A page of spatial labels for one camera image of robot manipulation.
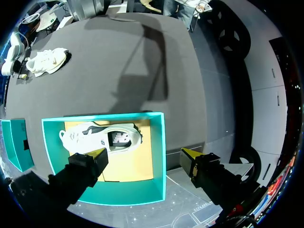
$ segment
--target shoe sole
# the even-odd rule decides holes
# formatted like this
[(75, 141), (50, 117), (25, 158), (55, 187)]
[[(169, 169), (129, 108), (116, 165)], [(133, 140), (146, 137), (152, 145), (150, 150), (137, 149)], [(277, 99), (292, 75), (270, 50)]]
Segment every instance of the shoe sole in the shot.
[[(56, 72), (64, 64), (64, 62), (66, 61), (66, 59), (67, 59), (67, 55), (64, 58), (64, 60), (57, 67), (55, 67), (54, 69), (51, 69), (51, 70), (47, 70), (45, 72), (48, 72), (49, 74), (52, 74), (52, 73)], [(35, 75), (35, 77), (39, 77), (39, 76), (43, 75), (45, 72), (34, 73), (34, 75)]]

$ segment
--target shoe lace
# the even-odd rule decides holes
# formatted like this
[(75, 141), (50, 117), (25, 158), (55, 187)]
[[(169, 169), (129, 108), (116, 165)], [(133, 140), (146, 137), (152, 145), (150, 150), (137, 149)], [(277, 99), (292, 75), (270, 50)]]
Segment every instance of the shoe lace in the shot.
[(83, 133), (75, 133), (75, 132), (73, 132), (73, 133), (71, 133), (70, 134), (70, 138), (71, 138), (71, 140), (76, 140), (76, 142), (79, 142), (79, 141), (83, 141), (86, 137), (88, 137), (89, 135), (91, 135), (91, 133), (92, 133), (92, 130), (90, 130), (89, 132), (88, 132), (88, 134), (83, 134)]
[(42, 62), (51, 62), (52, 64), (56, 64), (56, 59), (53, 55), (52, 50), (44, 50), (42, 52), (39, 52), (39, 58), (41, 63)]

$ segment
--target cable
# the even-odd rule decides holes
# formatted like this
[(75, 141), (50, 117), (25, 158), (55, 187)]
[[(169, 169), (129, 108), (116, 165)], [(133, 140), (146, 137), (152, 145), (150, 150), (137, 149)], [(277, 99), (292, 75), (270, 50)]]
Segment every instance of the cable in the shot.
[(20, 33), (20, 32), (16, 32), (16, 34), (19, 34), (19, 35), (21, 35), (21, 36), (23, 36), (24, 37), (24, 39), (26, 40), (26, 42), (27, 42), (27, 48), (29, 47), (29, 42), (28, 42), (28, 39), (22, 34), (22, 33)]

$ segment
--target new balance logo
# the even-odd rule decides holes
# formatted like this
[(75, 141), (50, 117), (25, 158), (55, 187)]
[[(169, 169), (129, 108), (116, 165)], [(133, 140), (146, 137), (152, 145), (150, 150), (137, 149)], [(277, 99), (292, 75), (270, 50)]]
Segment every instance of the new balance logo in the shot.
[(117, 133), (115, 138), (113, 139), (113, 143), (124, 143), (128, 142), (129, 140), (130, 138), (127, 133)]

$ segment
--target teal shoe box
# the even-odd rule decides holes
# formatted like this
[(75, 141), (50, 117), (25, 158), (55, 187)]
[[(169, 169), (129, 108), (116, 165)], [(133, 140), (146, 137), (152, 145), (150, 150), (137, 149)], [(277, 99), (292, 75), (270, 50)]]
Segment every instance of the teal shoe box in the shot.
[(2, 120), (2, 135), (9, 161), (21, 172), (34, 166), (29, 151), (25, 120)]
[(88, 187), (80, 197), (85, 203), (131, 206), (165, 200), (166, 143), (164, 114), (160, 112), (71, 116), (42, 119), (42, 130), (49, 163), (54, 174), (68, 164), (69, 152), (63, 147), (59, 131), (65, 122), (150, 120), (153, 179), (131, 182), (100, 182)]

